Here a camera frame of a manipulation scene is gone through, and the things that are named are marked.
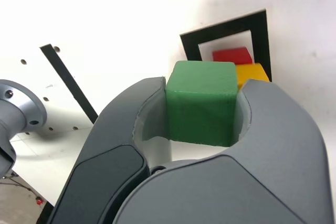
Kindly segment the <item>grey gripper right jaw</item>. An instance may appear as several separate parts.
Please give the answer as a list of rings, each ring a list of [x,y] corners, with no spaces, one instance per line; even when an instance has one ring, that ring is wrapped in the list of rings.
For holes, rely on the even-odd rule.
[[[237,96],[235,144],[140,184],[115,223],[328,223],[329,168],[312,117],[272,82]]]

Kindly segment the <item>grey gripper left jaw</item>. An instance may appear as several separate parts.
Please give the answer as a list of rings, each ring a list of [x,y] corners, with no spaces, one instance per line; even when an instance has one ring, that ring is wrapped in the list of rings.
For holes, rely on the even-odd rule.
[[[112,223],[150,169],[172,159],[164,77],[146,78],[115,97],[95,121],[49,218]]]

